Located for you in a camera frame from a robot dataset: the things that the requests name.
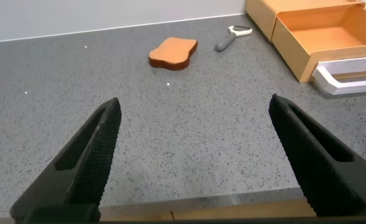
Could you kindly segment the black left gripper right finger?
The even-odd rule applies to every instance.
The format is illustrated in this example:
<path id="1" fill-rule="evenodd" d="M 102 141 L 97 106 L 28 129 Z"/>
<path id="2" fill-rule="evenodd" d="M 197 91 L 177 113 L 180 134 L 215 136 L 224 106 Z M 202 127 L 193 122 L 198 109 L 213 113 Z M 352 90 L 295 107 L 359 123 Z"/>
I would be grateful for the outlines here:
<path id="1" fill-rule="evenodd" d="M 268 112 L 316 214 L 366 216 L 366 160 L 289 99 L 274 94 Z"/>

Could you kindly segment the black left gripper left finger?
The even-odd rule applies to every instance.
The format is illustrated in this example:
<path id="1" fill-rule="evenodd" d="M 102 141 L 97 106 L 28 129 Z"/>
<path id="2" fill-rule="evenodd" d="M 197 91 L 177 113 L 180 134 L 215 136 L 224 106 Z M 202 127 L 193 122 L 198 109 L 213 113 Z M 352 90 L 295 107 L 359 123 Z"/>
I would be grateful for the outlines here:
<path id="1" fill-rule="evenodd" d="M 117 98 L 101 104 L 14 202 L 16 222 L 97 222 L 121 124 Z"/>

